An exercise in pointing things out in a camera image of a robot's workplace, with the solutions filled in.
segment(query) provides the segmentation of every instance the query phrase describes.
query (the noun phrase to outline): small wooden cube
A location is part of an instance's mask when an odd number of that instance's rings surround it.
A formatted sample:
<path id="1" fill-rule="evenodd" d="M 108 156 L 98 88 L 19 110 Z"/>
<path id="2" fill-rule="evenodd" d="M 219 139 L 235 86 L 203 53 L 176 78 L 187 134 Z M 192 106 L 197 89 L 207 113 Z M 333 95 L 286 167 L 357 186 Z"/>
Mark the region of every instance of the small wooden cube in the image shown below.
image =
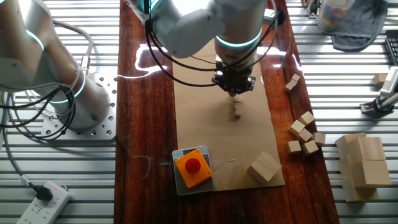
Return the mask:
<path id="1" fill-rule="evenodd" d="M 302 149 L 303 149 L 303 152 L 305 155 L 309 155 L 309 154 L 312 154 L 312 153 L 318 151 L 319 148 L 318 148 L 317 144 L 315 144 L 315 141 L 312 140 L 312 141 L 305 143 L 302 146 Z"/>
<path id="2" fill-rule="evenodd" d="M 358 137 L 348 144 L 348 152 L 353 164 L 359 161 L 386 160 L 380 137 Z"/>
<path id="3" fill-rule="evenodd" d="M 266 185 L 281 168 L 282 166 L 279 161 L 263 151 L 249 166 L 248 172 L 260 183 Z"/>
<path id="4" fill-rule="evenodd" d="M 297 85 L 297 81 L 296 80 L 291 80 L 289 83 L 292 84 L 293 86 Z"/>
<path id="5" fill-rule="evenodd" d="M 386 161 L 361 161 L 353 164 L 351 170 L 355 187 L 375 188 L 391 185 Z"/>
<path id="6" fill-rule="evenodd" d="M 358 137 L 366 137 L 365 133 L 346 134 L 335 141 L 340 158 L 348 155 L 348 144 Z"/>
<path id="7" fill-rule="evenodd" d="M 307 127 L 312 121 L 315 121 L 315 118 L 307 111 L 305 114 L 301 115 L 298 120 Z"/>
<path id="8" fill-rule="evenodd" d="M 300 75 L 294 74 L 292 77 L 292 80 L 295 80 L 296 82 L 298 82 L 300 80 Z"/>
<path id="9" fill-rule="evenodd" d="M 290 93 L 290 91 L 292 91 L 293 87 L 294 87 L 294 85 L 293 85 L 292 83 L 288 83 L 288 84 L 286 84 L 286 86 L 285 86 L 285 91 L 286 91 L 287 93 Z"/>
<path id="10" fill-rule="evenodd" d="M 323 145 L 325 145 L 325 142 L 326 142 L 326 134 L 314 133 L 311 136 L 311 140 L 314 140 L 315 143 L 317 144 L 317 146 L 323 146 Z"/>
<path id="11" fill-rule="evenodd" d="M 243 112 L 243 104 L 235 102 L 235 118 L 241 118 Z"/>
<path id="12" fill-rule="evenodd" d="M 352 178 L 343 180 L 341 184 L 346 202 L 365 202 L 380 199 L 376 188 L 356 189 Z"/>
<path id="13" fill-rule="evenodd" d="M 305 128 L 304 124 L 300 121 L 294 121 L 289 131 L 293 133 L 295 136 L 299 135 L 301 131 Z"/>
<path id="14" fill-rule="evenodd" d="M 293 154 L 301 151 L 300 142 L 299 141 L 290 141 L 287 143 L 287 153 Z"/>
<path id="15" fill-rule="evenodd" d="M 380 73 L 373 77 L 374 85 L 378 88 L 383 87 L 384 82 L 386 81 L 387 74 Z"/>
<path id="16" fill-rule="evenodd" d="M 297 140 L 299 140 L 301 144 L 304 144 L 308 140 L 310 140 L 311 137 L 311 132 L 304 128 L 303 131 L 301 131 L 300 134 L 297 135 Z"/>
<path id="17" fill-rule="evenodd" d="M 351 171 L 351 161 L 349 156 L 342 157 L 338 160 L 338 167 L 340 169 L 341 178 L 343 180 L 351 179 L 353 173 Z"/>

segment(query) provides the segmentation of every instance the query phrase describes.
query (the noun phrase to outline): emergency stop button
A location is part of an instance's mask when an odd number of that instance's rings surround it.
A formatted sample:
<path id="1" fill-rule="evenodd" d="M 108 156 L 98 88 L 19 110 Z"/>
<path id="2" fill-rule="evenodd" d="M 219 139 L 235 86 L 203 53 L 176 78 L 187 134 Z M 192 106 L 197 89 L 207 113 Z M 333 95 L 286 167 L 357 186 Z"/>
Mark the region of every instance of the emergency stop button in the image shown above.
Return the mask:
<path id="1" fill-rule="evenodd" d="M 187 155 L 176 159 L 175 165 L 188 189 L 211 178 L 213 173 L 199 149 L 195 149 Z"/>

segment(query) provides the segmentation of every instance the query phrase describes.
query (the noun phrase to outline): wooden table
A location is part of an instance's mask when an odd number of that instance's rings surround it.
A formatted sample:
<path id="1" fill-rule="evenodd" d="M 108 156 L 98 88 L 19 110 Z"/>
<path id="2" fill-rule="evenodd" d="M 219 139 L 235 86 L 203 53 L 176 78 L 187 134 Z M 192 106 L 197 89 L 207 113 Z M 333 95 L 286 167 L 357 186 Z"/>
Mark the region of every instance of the wooden table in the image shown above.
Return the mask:
<path id="1" fill-rule="evenodd" d="M 287 12 L 284 0 L 276 3 Z M 147 72 L 141 68 L 155 66 L 148 50 L 137 53 L 145 42 L 144 28 L 124 0 L 120 10 L 119 74 L 127 78 L 118 79 L 114 223 L 339 222 L 322 151 L 311 156 L 286 151 L 287 142 L 295 140 L 290 125 L 311 111 L 303 78 L 290 95 L 284 92 L 293 74 L 300 73 L 289 16 L 275 42 L 286 56 L 261 62 L 286 186 L 179 197 L 170 165 L 177 149 L 174 85 L 179 84 L 159 72 L 143 77 Z M 308 130 L 316 131 L 315 125 Z"/>

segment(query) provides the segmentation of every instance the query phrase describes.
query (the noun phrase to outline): power strip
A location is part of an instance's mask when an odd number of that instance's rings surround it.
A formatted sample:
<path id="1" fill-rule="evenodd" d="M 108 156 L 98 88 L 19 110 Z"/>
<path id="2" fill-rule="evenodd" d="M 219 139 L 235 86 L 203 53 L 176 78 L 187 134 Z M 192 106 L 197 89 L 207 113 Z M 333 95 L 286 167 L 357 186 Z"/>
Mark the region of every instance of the power strip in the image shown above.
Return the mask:
<path id="1" fill-rule="evenodd" d="M 52 199 L 43 201 L 35 198 L 17 224 L 52 224 L 57 219 L 71 194 L 66 191 L 65 186 L 60 187 L 53 182 L 47 182 L 44 187 L 51 190 Z"/>

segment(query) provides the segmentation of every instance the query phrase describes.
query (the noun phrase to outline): cardboard sheet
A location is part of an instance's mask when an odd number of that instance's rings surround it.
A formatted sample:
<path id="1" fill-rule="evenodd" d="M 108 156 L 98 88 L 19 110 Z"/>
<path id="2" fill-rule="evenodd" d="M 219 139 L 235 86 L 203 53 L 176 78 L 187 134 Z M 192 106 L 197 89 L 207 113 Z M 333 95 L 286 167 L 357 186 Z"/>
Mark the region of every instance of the cardboard sheet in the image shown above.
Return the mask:
<path id="1" fill-rule="evenodd" d="M 195 56 L 215 61 L 213 43 Z M 178 59 L 200 68 L 215 65 L 194 58 Z M 211 83 L 213 72 L 198 72 L 173 65 L 176 78 L 190 83 Z M 284 185 L 282 170 L 262 185 L 247 169 L 262 151 L 279 161 L 274 127 L 268 109 L 267 96 L 260 65 L 253 69 L 257 78 L 254 91 L 243 96 L 243 113 L 234 117 L 234 99 L 220 87 L 195 88 L 175 83 L 178 149 L 208 146 L 216 190 L 249 189 Z"/>

